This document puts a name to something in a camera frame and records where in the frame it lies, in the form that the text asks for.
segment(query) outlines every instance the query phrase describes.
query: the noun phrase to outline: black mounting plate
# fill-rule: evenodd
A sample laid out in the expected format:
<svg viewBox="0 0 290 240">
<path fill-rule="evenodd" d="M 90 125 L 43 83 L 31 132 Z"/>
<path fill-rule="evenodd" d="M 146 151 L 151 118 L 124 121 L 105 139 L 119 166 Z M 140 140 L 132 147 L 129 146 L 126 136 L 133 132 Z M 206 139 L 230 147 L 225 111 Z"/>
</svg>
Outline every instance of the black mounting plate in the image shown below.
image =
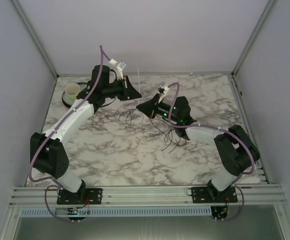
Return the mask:
<svg viewBox="0 0 290 240">
<path fill-rule="evenodd" d="M 194 204 L 209 204 L 209 203 L 226 203 L 226 198 L 228 197 L 229 202 L 236 203 L 238 202 L 237 194 L 235 188 L 228 187 L 224 193 L 222 193 L 222 197 L 217 198 L 216 200 L 212 200 L 210 197 L 206 186 L 197 186 L 191 187 L 191 197 L 193 199 Z"/>
<path fill-rule="evenodd" d="M 57 204 L 58 205 L 83 205 L 86 203 L 87 197 L 89 198 L 90 205 L 101 204 L 101 199 L 103 196 L 102 188 L 86 188 L 84 197 L 80 202 L 77 202 L 77 197 L 75 193 L 68 192 L 66 190 L 59 190 Z"/>
</svg>

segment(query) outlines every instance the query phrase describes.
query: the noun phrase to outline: white cup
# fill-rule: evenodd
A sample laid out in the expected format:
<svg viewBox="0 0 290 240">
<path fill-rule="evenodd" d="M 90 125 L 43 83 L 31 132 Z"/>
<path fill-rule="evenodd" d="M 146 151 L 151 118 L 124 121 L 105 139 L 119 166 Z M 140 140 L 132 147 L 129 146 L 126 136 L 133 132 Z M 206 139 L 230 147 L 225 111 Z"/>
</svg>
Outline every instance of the white cup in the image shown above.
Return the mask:
<svg viewBox="0 0 290 240">
<path fill-rule="evenodd" d="M 72 100 L 75 101 L 77 99 L 77 95 L 80 92 L 80 86 L 76 83 L 71 83 L 66 86 L 65 94 Z"/>
</svg>

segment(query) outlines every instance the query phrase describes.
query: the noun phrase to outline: white marble tabletop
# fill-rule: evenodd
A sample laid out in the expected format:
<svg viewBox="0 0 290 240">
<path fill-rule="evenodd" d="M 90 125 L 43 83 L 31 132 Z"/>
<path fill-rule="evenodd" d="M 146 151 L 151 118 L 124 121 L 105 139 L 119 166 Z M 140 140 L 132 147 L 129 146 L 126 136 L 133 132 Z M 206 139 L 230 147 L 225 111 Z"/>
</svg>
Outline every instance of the white marble tabletop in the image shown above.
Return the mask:
<svg viewBox="0 0 290 240">
<path fill-rule="evenodd" d="M 55 124 L 68 110 L 61 101 L 64 88 L 69 83 L 87 82 L 89 77 L 59 78 L 47 115 L 44 130 Z M 130 82 L 138 89 L 138 77 L 130 76 Z M 179 96 L 186 96 L 191 116 L 199 123 L 229 127 L 242 124 L 226 75 L 159 75 L 140 76 L 139 100 L 143 103 L 157 93 L 157 84 L 180 83 Z M 172 89 L 165 102 L 171 102 Z M 196 185 L 206 184 L 220 169 L 221 161 L 214 144 L 196 141 L 184 146 L 165 143 L 160 133 L 138 111 L 132 112 L 138 99 L 116 100 L 110 106 L 99 109 L 75 133 L 65 146 L 74 174 L 87 186 L 132 185 Z M 169 126 L 155 118 L 153 123 L 167 133 Z M 173 133 L 173 141 L 179 137 Z M 42 173 L 34 170 L 34 178 Z M 239 183 L 256 184 L 256 173 L 243 176 Z M 28 186 L 47 186 L 48 181 Z"/>
</svg>

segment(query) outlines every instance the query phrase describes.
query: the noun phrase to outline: white wall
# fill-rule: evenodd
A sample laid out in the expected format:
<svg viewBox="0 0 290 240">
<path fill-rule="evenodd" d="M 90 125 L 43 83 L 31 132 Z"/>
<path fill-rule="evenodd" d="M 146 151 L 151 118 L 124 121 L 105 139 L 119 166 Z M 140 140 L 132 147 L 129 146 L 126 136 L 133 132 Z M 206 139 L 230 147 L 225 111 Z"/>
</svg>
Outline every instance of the white wall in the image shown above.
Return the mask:
<svg viewBox="0 0 290 240">
<path fill-rule="evenodd" d="M 232 71 L 267 0 L 19 0 L 58 74 Z"/>
<path fill-rule="evenodd" d="M 270 175 L 290 207 L 290 0 L 281 0 L 238 75 Z"/>
<path fill-rule="evenodd" d="M 29 139 L 40 131 L 53 77 L 10 1 L 0 0 L 0 229 L 13 188 L 23 186 Z"/>
</svg>

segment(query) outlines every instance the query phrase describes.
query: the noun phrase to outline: robotic arm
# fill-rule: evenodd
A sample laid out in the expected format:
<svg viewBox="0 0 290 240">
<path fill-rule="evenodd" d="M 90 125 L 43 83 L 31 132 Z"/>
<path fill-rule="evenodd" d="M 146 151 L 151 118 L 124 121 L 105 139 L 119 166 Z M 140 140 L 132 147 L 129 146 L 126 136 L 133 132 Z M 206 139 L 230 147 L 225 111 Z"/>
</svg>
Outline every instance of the robotic arm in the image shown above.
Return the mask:
<svg viewBox="0 0 290 240">
<path fill-rule="evenodd" d="M 139 104 L 136 108 L 150 119 L 159 115 L 168 121 L 171 105 L 164 103 L 163 98 L 166 96 L 169 88 L 165 86 L 160 87 L 158 90 L 159 94 L 157 93 L 151 100 Z M 197 140 L 208 144 L 213 144 L 212 139 L 214 139 L 223 166 L 208 182 L 207 189 L 203 193 L 205 195 L 201 199 L 204 201 L 224 202 L 230 185 L 251 166 L 250 156 L 241 144 L 238 147 L 234 146 L 239 142 L 229 134 L 220 134 L 219 129 L 217 130 L 216 127 L 210 129 L 201 127 L 200 124 L 194 124 L 196 120 L 190 116 L 190 110 L 187 98 L 184 96 L 177 97 L 170 120 L 173 122 L 174 129 L 180 138 Z M 227 131 L 234 134 L 243 142 L 251 153 L 254 162 L 260 158 L 258 149 L 241 126 L 234 125 L 228 128 Z"/>
<path fill-rule="evenodd" d="M 84 101 L 86 96 L 89 95 L 91 88 L 94 87 L 96 83 L 96 77 L 99 73 L 100 66 L 95 66 L 87 88 L 79 93 L 77 100 L 68 112 L 50 129 L 42 134 L 36 132 L 31 137 L 30 155 L 32 161 L 37 150 L 41 148 L 42 143 L 47 139 L 46 136 L 50 136 L 50 134 L 53 133 L 43 146 L 37 158 L 35 158 L 33 167 L 42 173 L 51 175 L 63 186 L 58 193 L 59 197 L 57 203 L 60 205 L 83 204 L 86 196 L 92 195 L 91 193 L 94 193 L 95 189 L 97 189 L 86 188 L 86 184 L 72 173 L 69 168 L 69 160 L 64 145 L 78 130 L 81 124 L 104 104 L 106 98 L 118 98 L 121 101 L 141 98 L 140 93 L 131 86 L 128 77 L 122 75 L 119 64 L 120 63 L 115 62 L 113 65 L 114 71 L 117 73 L 119 79 L 115 79 L 112 83 L 109 83 L 110 71 L 112 71 L 112 69 L 108 66 L 103 66 L 101 77 L 95 90 L 88 99 Z M 228 191 L 231 191 L 230 185 L 251 166 L 251 156 L 254 162 L 260 158 L 259 152 L 239 125 L 234 125 L 227 129 L 227 133 L 220 134 L 217 128 L 213 130 L 200 127 L 200 124 L 195 124 L 196 120 L 190 116 L 191 109 L 187 98 L 184 96 L 177 97 L 170 114 L 171 105 L 163 101 L 168 91 L 169 88 L 167 86 L 160 87 L 159 93 L 156 94 L 153 99 L 139 104 L 137 109 L 150 119 L 159 115 L 166 120 L 171 120 L 180 138 L 197 140 L 208 144 L 212 144 L 212 139 L 214 139 L 223 166 L 208 182 L 207 187 L 199 190 L 201 191 L 199 192 L 201 197 L 196 197 L 196 203 L 200 203 L 200 200 L 204 201 L 204 203 L 223 203 L 225 196 L 228 195 Z"/>
<path fill-rule="evenodd" d="M 99 65 L 95 66 L 88 86 L 78 94 L 77 100 L 75 100 L 67 113 L 50 129 L 42 134 L 36 132 L 30 139 L 30 155 L 32 161 L 37 149 L 46 139 L 46 136 L 55 132 L 40 151 L 35 160 L 34 168 L 56 179 L 64 188 L 60 190 L 59 194 L 65 196 L 71 204 L 81 204 L 88 194 L 88 189 L 86 189 L 85 183 L 70 170 L 64 145 L 78 130 L 81 124 L 104 104 L 106 98 L 118 98 L 121 101 L 141 98 L 141 94 L 132 87 L 127 76 L 123 76 L 121 79 L 115 79 L 112 83 L 109 83 L 110 72 L 112 70 L 108 66 L 103 66 L 101 78 L 94 92 L 87 101 L 76 109 L 95 84 L 99 69 Z"/>
</svg>

